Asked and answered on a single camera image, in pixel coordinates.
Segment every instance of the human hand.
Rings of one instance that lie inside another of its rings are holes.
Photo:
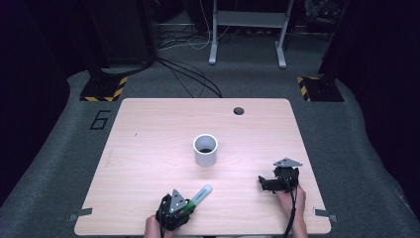
[[[176,230],[169,231],[166,230],[164,232],[164,238],[172,238],[175,234]],[[146,219],[146,230],[145,230],[145,238],[160,238],[160,228],[159,223],[154,215],[148,217]]]
[[[300,185],[298,185],[293,191],[293,195],[295,198],[295,214],[294,214],[294,221],[292,226],[293,237],[296,238],[305,238],[308,237],[306,231],[306,223],[303,219],[303,212],[305,211],[305,202],[306,202],[306,191],[302,189]],[[291,209],[293,208],[293,203],[291,200],[291,196],[289,192],[284,191],[276,191],[275,194],[277,195],[278,200],[280,201],[281,208],[286,213],[287,217],[290,218]]]

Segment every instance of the white paper cup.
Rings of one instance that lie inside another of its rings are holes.
[[[212,167],[216,163],[217,140],[209,134],[201,134],[194,139],[192,147],[195,153],[195,162],[201,167]]]

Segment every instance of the marker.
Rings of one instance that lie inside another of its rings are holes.
[[[191,206],[198,205],[198,203],[200,203],[212,189],[213,187],[210,184],[205,185],[194,197],[192,197],[191,200],[189,200],[188,204],[186,204],[182,210],[187,211],[189,208],[191,208]]]

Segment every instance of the dark background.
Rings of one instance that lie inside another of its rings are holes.
[[[416,99],[420,8],[407,0],[350,2],[345,21],[320,66],[324,73],[337,75],[355,94],[372,145],[419,217],[420,108]],[[93,52],[102,66],[108,66],[100,37],[81,0],[0,3],[1,71],[6,93],[1,106],[1,203],[64,108],[69,94],[66,79],[86,70],[69,27],[74,13],[85,19]]]

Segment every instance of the wooden table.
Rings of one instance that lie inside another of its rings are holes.
[[[234,108],[245,110],[243,115]],[[192,142],[203,133],[219,141],[217,162],[201,168]],[[192,198],[205,184],[212,192],[197,206],[179,235],[282,234],[288,219],[258,176],[274,179],[274,162],[303,164],[308,233],[325,234],[330,221],[286,99],[129,98],[120,107],[82,208],[77,235],[143,235],[146,218],[176,188]]]

